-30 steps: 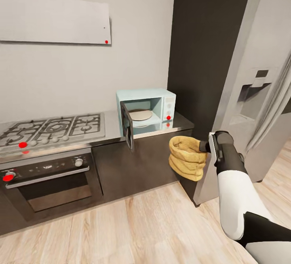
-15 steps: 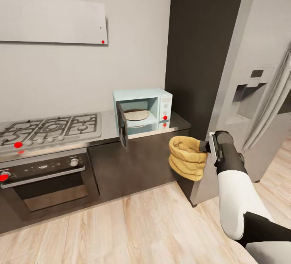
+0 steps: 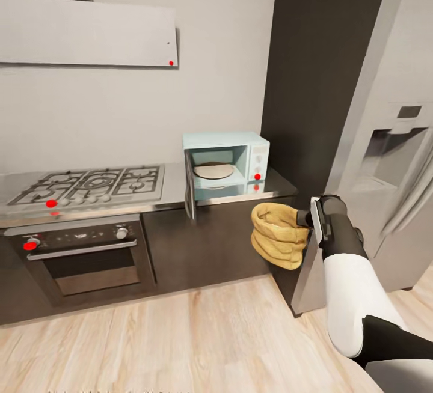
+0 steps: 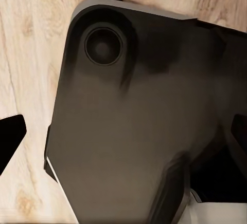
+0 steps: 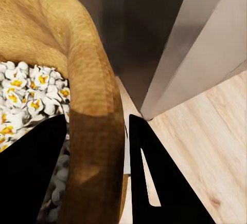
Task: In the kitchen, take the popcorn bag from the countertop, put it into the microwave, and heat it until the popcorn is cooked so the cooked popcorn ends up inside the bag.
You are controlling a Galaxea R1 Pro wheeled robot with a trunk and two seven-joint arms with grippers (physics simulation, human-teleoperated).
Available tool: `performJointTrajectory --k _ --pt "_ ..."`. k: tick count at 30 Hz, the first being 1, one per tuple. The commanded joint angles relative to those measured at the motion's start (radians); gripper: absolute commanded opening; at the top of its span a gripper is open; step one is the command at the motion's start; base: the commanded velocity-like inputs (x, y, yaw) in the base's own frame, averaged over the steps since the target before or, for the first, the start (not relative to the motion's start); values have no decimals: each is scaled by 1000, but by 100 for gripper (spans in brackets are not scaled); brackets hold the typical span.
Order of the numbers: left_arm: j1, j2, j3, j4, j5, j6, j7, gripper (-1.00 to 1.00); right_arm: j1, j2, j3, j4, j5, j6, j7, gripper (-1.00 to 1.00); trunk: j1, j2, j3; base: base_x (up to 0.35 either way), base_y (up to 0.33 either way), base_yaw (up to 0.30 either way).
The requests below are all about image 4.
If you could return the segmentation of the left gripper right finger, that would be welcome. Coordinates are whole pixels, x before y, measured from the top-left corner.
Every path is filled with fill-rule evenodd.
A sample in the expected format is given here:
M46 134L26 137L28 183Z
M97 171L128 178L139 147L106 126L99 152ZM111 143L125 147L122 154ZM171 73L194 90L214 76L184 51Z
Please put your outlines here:
M234 115L231 133L247 155L247 116L241 114Z

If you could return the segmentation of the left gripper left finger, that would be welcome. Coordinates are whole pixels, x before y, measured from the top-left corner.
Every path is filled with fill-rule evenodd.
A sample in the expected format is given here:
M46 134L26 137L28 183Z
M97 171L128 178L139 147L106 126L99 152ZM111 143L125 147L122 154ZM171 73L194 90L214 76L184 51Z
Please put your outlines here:
M27 133L22 114L0 120L0 175Z

